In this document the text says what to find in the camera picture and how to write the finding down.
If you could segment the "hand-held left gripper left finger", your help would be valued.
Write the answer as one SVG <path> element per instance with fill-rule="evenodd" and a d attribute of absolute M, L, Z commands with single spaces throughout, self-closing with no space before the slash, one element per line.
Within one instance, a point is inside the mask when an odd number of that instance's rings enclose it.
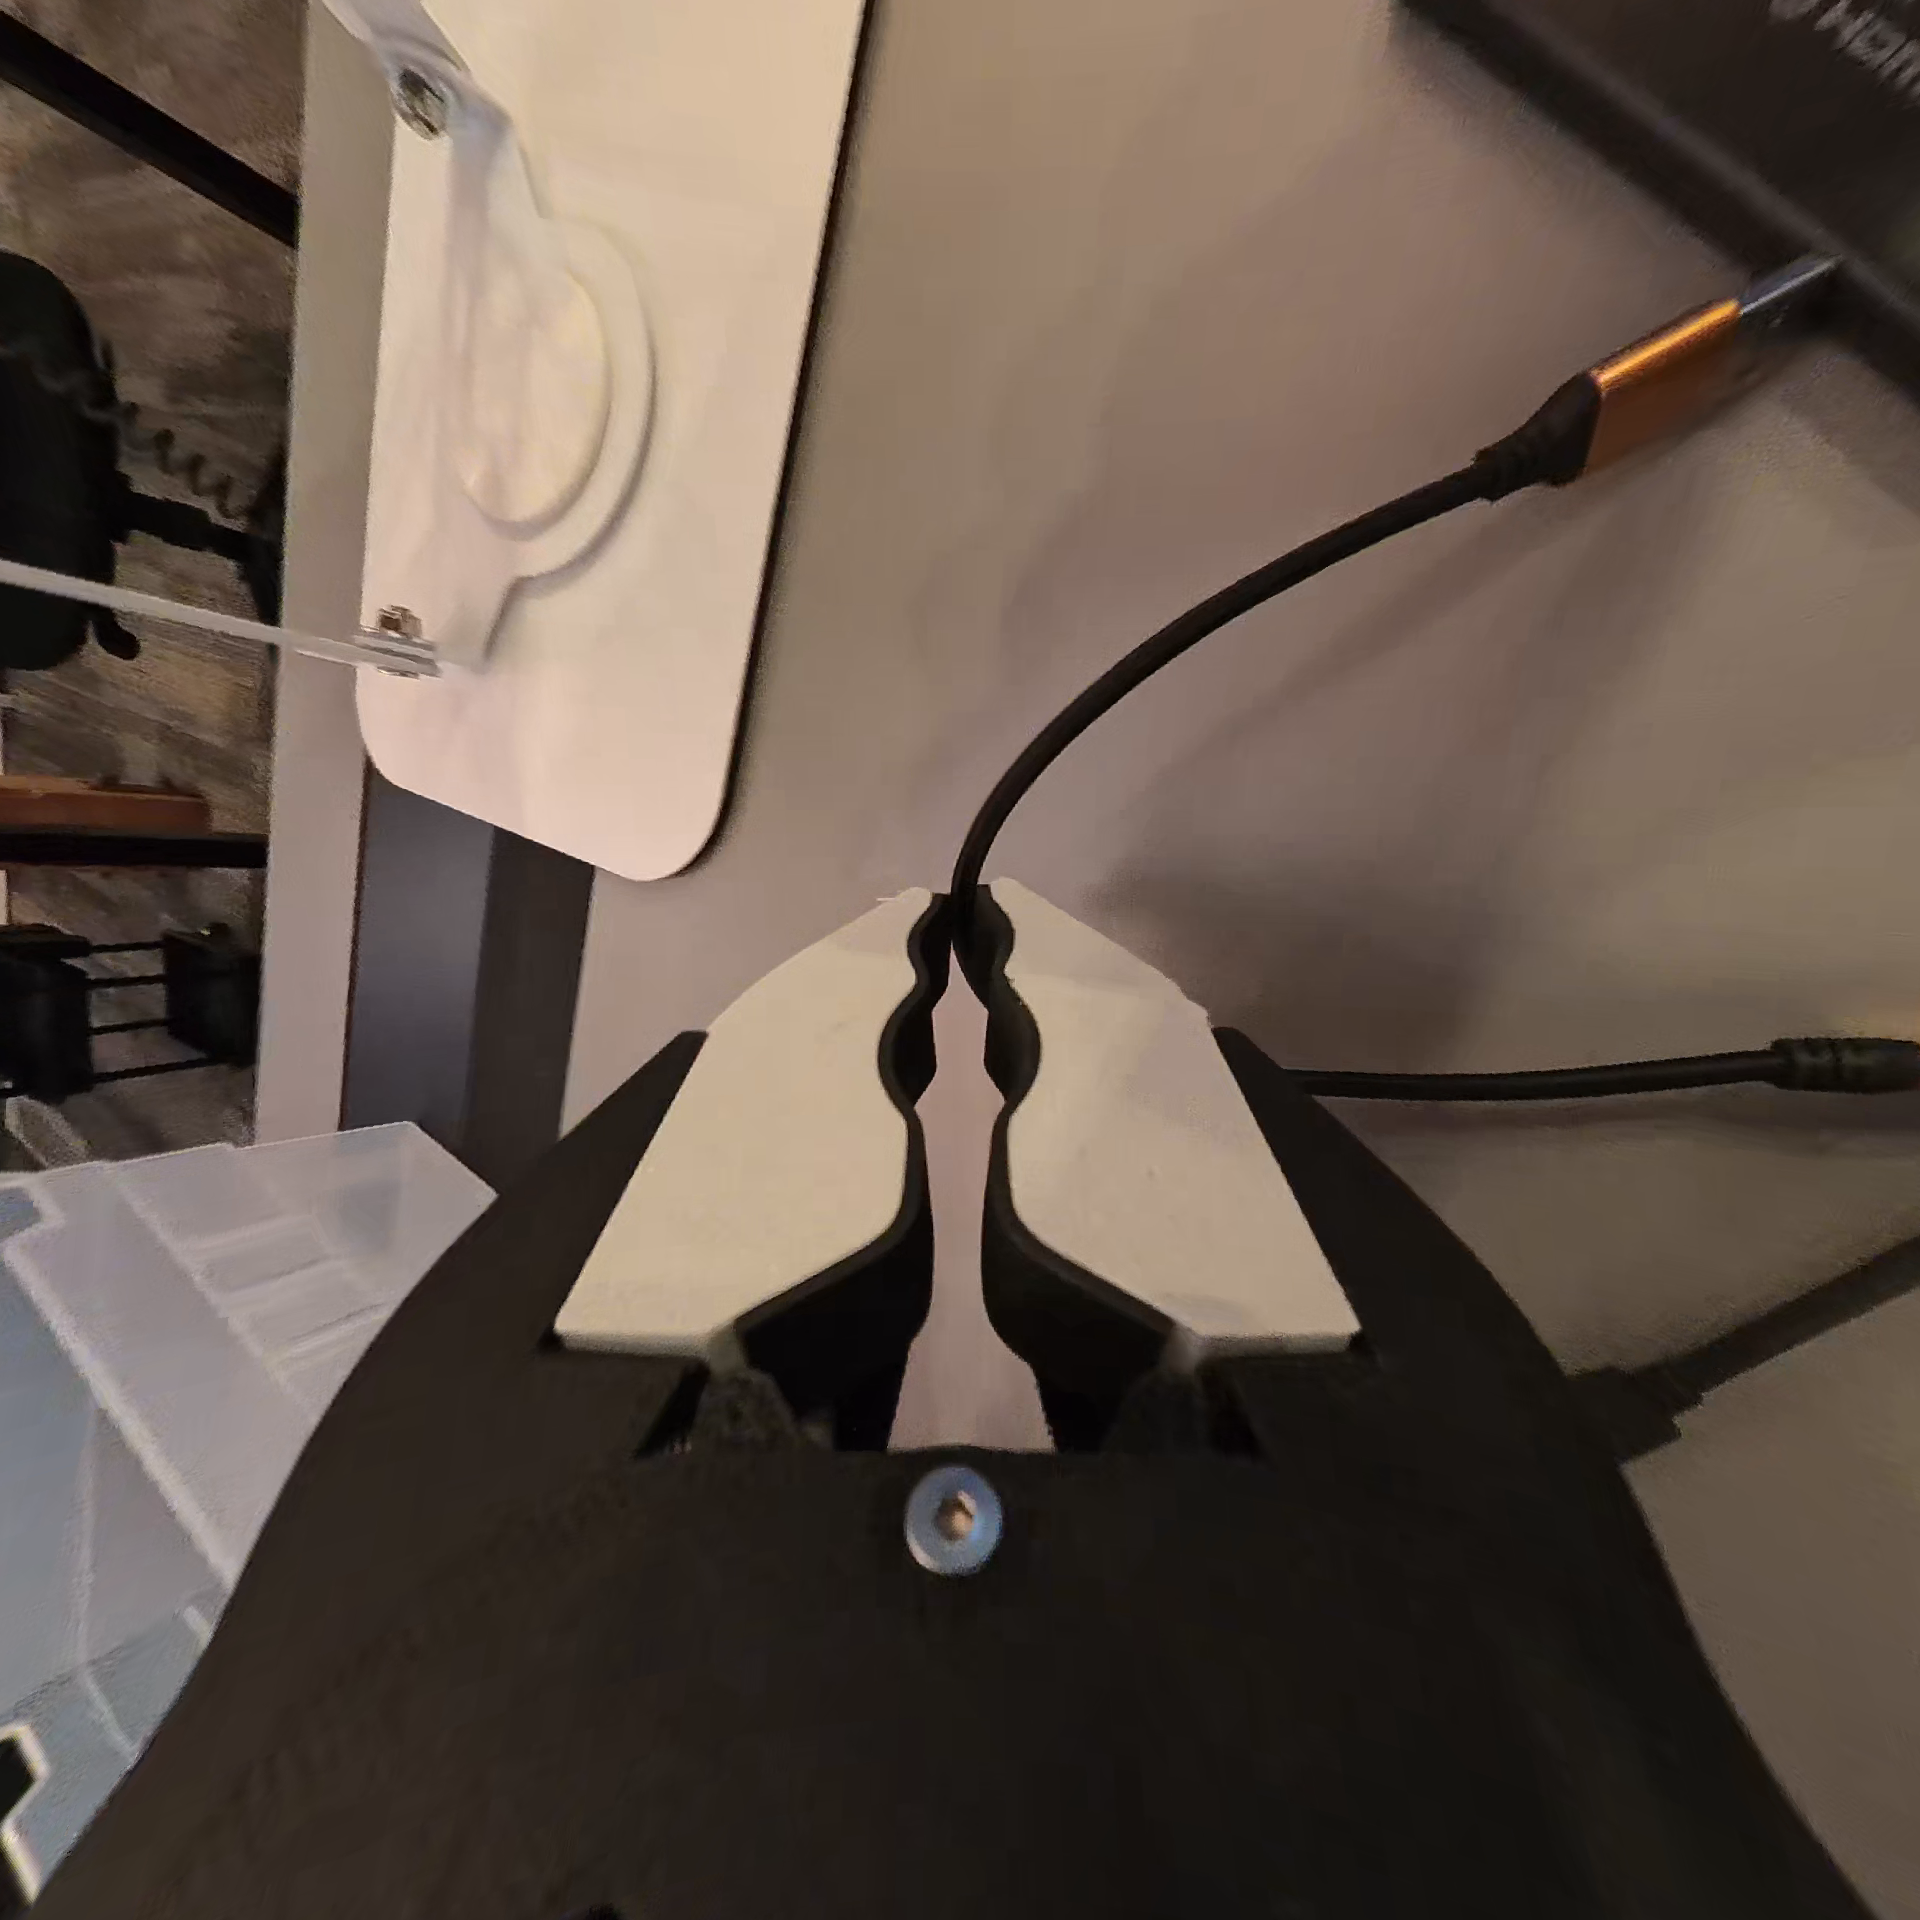
<path fill-rule="evenodd" d="M 555 1336 L 773 1380 L 837 1447 L 887 1447 L 935 1293 L 919 1101 L 938 1067 L 945 898 L 881 899 L 702 1033 Z"/>

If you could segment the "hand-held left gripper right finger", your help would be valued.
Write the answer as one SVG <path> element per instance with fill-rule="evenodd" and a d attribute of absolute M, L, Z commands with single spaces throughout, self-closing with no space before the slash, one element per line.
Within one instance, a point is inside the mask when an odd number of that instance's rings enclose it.
<path fill-rule="evenodd" d="M 979 1268 L 1059 1447 L 1147 1380 L 1344 1353 L 1360 1320 L 1208 1012 L 1018 879 L 975 895 L 1001 1093 Z"/>

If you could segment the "clear acrylic box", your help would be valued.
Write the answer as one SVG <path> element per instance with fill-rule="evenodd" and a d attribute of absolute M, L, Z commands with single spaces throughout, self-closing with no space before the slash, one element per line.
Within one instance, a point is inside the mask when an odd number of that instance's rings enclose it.
<path fill-rule="evenodd" d="M 5 1909 L 153 1742 L 328 1404 L 493 1202 L 410 1122 L 5 1175 Z"/>

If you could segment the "black usb cable orange plugs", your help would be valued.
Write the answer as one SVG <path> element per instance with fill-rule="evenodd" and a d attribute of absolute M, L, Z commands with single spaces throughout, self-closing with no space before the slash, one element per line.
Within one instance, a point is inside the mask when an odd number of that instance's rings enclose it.
<path fill-rule="evenodd" d="M 991 930 L 985 875 L 1002 827 L 1044 771 L 1155 673 L 1249 611 L 1336 563 L 1475 506 L 1535 488 L 1568 488 L 1647 443 L 1681 433 L 1726 403 L 1776 348 L 1795 341 L 1832 297 L 1838 261 L 1806 256 L 1701 306 L 1572 374 L 1494 443 L 1443 478 L 1319 533 L 1218 587 L 1145 638 L 1059 711 L 1015 757 L 973 815 L 950 875 L 953 953 L 987 1012 L 1013 1002 L 1004 984 L 1013 933 Z M 1918 1086 L 1917 1042 L 1796 1036 L 1746 1051 L 1510 1071 L 1366 1071 L 1291 1067 L 1308 1093 L 1405 1103 L 1550 1103 L 1764 1088 L 1885 1096 Z"/>

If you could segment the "black usb hub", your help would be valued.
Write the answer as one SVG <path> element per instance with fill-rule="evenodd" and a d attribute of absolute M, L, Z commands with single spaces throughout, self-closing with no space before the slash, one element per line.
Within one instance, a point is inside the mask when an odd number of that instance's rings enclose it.
<path fill-rule="evenodd" d="M 1836 264 L 1838 341 L 1918 386 L 1914 2 L 1409 2 L 1746 265 Z"/>

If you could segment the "white book stand wooden board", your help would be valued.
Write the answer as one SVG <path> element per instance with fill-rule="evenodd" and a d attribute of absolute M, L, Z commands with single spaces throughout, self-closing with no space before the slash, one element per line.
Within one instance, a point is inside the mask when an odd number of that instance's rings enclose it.
<path fill-rule="evenodd" d="M 728 800 L 867 3 L 326 3 L 392 135 L 348 618 L 116 584 L 108 482 L 19 599 L 359 670 L 395 785 L 632 881 Z"/>

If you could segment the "brown wooden stool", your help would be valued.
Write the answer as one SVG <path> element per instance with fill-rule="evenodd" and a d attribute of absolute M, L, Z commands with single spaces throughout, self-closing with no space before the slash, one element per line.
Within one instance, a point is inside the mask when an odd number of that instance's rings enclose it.
<path fill-rule="evenodd" d="M 50 773 L 2 775 L 6 832 L 198 835 L 213 829 L 202 793 Z"/>

